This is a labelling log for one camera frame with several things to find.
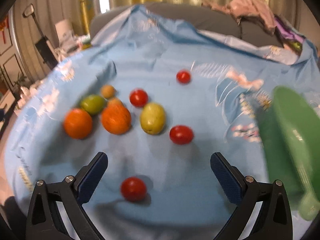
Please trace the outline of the cherry tomato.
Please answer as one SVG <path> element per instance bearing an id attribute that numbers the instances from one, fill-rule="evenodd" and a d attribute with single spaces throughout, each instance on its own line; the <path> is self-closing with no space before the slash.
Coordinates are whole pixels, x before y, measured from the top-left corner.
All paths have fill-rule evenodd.
<path id="1" fill-rule="evenodd" d="M 138 108 L 144 107 L 148 101 L 149 97 L 145 90 L 134 89 L 129 96 L 130 103 Z"/>
<path id="2" fill-rule="evenodd" d="M 180 70 L 176 74 L 176 80 L 181 84 L 188 84 L 191 81 L 191 74 L 187 70 Z"/>
<path id="3" fill-rule="evenodd" d="M 129 177 L 122 182 L 120 191 L 127 201 L 140 202 L 146 197 L 147 187 L 141 179 Z"/>
<path id="4" fill-rule="evenodd" d="M 169 132 L 170 140 L 178 145 L 190 143 L 194 138 L 193 130 L 184 125 L 174 126 Z"/>

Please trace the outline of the orange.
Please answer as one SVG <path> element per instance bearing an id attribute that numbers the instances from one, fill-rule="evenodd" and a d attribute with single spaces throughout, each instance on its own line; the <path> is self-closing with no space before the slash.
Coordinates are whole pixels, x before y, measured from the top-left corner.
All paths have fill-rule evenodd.
<path id="1" fill-rule="evenodd" d="M 93 129 L 92 117 L 83 109 L 71 109 L 65 116 L 63 128 L 73 139 L 85 139 Z"/>
<path id="2" fill-rule="evenodd" d="M 128 132 L 131 128 L 131 120 L 131 113 L 123 105 L 111 104 L 101 113 L 102 126 L 115 135 Z"/>

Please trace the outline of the green plastic bowl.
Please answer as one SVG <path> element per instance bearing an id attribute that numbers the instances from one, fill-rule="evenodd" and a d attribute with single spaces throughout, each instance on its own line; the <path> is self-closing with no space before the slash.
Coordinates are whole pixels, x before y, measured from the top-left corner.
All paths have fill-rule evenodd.
<path id="1" fill-rule="evenodd" d="M 319 213 L 319 115 L 294 90 L 278 86 L 271 106 L 256 112 L 270 181 L 281 180 L 292 209 Z"/>

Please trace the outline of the green mango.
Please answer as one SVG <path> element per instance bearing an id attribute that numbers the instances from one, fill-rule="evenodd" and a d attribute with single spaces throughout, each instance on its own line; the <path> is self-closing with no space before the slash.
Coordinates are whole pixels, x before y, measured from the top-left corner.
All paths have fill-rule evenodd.
<path id="1" fill-rule="evenodd" d="M 80 102 L 80 107 L 91 116 L 99 114 L 106 105 L 106 100 L 97 94 L 91 94 Z"/>

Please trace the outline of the tan round fruit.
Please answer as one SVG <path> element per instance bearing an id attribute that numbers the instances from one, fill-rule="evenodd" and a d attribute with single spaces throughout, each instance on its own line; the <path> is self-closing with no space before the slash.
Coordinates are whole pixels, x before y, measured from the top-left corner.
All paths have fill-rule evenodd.
<path id="1" fill-rule="evenodd" d="M 123 105 L 123 103 L 120 99 L 114 97 L 107 101 L 107 107 L 111 105 Z"/>
<path id="2" fill-rule="evenodd" d="M 104 85 L 101 87 L 100 92 L 105 99 L 111 99 L 116 94 L 116 89 L 112 85 Z"/>

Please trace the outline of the yellow-green mango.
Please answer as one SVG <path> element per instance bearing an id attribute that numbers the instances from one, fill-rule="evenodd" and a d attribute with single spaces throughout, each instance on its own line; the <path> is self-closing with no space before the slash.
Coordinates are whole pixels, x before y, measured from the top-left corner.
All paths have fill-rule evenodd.
<path id="1" fill-rule="evenodd" d="M 164 108 L 155 102 L 147 103 L 140 113 L 140 125 L 145 133 L 157 135 L 161 133 L 166 123 Z"/>

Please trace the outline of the clutter pile on floor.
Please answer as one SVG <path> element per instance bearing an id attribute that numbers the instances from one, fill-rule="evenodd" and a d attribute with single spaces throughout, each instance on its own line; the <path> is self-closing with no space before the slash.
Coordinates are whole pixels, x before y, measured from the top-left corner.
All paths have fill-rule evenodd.
<path id="1" fill-rule="evenodd" d="M 37 80 L 35 83 L 31 84 L 29 87 L 16 85 L 14 88 L 14 96 L 17 100 L 16 110 L 21 110 L 27 102 L 32 99 L 39 90 L 39 87 L 46 81 L 45 79 Z"/>

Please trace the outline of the blue floral cloth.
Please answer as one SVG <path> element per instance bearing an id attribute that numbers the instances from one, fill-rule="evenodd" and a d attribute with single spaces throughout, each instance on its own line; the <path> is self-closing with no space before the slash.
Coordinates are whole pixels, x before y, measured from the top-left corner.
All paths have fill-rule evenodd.
<path id="1" fill-rule="evenodd" d="M 28 239 L 300 239 L 319 212 L 319 69 L 136 5 L 24 106 L 5 169 Z"/>

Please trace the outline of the black vacuum cleaner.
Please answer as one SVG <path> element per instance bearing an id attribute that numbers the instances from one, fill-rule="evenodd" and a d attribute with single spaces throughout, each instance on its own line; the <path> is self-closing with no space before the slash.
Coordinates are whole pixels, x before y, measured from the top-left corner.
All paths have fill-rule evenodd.
<path id="1" fill-rule="evenodd" d="M 40 34 L 40 39 L 38 42 L 35 43 L 35 47 L 38 50 L 39 54 L 44 60 L 44 63 L 47 64 L 47 66 L 50 68 L 50 70 L 53 70 L 57 64 L 58 64 L 58 55 L 55 52 L 55 49 L 48 39 L 46 35 L 44 35 L 43 31 L 41 30 L 41 27 L 37 21 L 36 15 L 35 15 L 35 9 L 32 3 L 30 3 L 25 10 L 22 13 L 23 18 L 32 17 L 33 21 L 38 29 L 38 32 Z"/>

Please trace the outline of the white paper roll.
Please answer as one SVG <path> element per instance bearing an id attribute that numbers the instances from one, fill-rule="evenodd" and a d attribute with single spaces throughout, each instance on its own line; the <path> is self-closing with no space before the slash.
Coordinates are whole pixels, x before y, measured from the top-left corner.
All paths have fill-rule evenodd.
<path id="1" fill-rule="evenodd" d="M 55 30 L 59 40 L 59 47 L 69 51 L 76 46 L 76 39 L 72 23 L 69 19 L 61 20 L 55 24 Z"/>

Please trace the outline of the purple garment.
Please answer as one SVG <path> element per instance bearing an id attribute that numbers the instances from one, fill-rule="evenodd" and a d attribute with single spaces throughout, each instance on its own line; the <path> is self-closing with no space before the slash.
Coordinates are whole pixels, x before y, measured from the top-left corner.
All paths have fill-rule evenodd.
<path id="1" fill-rule="evenodd" d="M 300 34 L 285 18 L 279 15 L 274 16 L 276 33 L 285 49 L 300 55 L 303 50 L 305 37 Z"/>

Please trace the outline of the grey sofa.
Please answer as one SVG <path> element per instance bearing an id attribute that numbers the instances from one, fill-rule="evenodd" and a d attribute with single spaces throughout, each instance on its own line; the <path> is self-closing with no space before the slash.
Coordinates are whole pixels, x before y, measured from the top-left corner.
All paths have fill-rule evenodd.
<path id="1" fill-rule="evenodd" d="M 259 24 L 249 20 L 242 20 L 237 24 L 232 16 L 207 7 L 164 2 L 138 4 L 136 7 L 163 18 L 184 20 L 212 38 L 241 50 L 268 46 L 284 47 L 276 34 L 268 34 Z"/>

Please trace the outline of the pink clothes pile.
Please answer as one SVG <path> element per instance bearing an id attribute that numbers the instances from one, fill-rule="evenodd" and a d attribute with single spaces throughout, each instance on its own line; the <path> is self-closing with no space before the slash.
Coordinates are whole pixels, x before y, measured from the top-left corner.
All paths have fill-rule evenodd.
<path id="1" fill-rule="evenodd" d="M 274 35 L 276 31 L 274 13 L 263 0 L 232 0 L 225 5 L 204 0 L 201 6 L 228 14 L 237 24 L 240 24 L 243 19 L 257 22 L 270 35 Z"/>

